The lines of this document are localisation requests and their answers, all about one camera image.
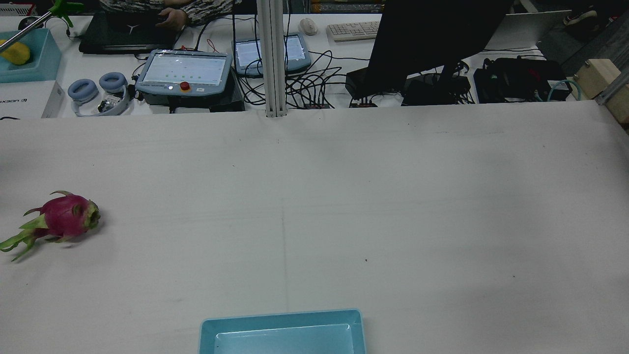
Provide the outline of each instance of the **white keyboard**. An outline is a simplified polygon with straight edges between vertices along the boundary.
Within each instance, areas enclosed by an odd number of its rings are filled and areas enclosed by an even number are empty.
[[[326,31],[334,42],[373,39],[378,33],[379,25],[380,21],[338,23],[336,25],[328,25]]]

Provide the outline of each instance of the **camouflage sleeve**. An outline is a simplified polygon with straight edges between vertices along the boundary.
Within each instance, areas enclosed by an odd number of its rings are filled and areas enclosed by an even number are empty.
[[[146,12],[161,11],[164,0],[100,0],[101,8],[107,12]]]
[[[234,0],[192,0],[188,5],[181,6],[190,19],[191,26],[198,26],[216,17],[231,13]]]

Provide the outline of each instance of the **black laptop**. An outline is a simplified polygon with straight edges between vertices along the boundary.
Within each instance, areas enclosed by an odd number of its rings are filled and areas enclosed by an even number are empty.
[[[155,27],[157,13],[94,14],[81,39],[79,51],[85,54],[142,54],[153,49],[172,49],[177,34]]]

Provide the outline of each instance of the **headphones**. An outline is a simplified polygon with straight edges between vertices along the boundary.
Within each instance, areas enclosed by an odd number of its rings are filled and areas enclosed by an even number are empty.
[[[98,89],[94,81],[90,79],[80,79],[74,81],[68,88],[68,96],[72,98],[72,110],[77,117],[100,117],[105,115],[120,115],[131,101],[127,82],[124,75],[119,72],[108,72],[101,76],[98,84],[107,92],[101,104],[98,105],[98,112],[94,115],[83,115],[79,108],[96,97]]]

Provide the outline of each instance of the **blue ear cushion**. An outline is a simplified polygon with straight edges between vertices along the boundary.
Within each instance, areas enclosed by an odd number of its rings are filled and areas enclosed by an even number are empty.
[[[79,102],[87,102],[96,97],[97,94],[96,84],[90,79],[74,81],[68,88],[68,96]]]
[[[119,72],[108,72],[101,76],[98,84],[107,92],[116,91],[126,85],[126,77]]]

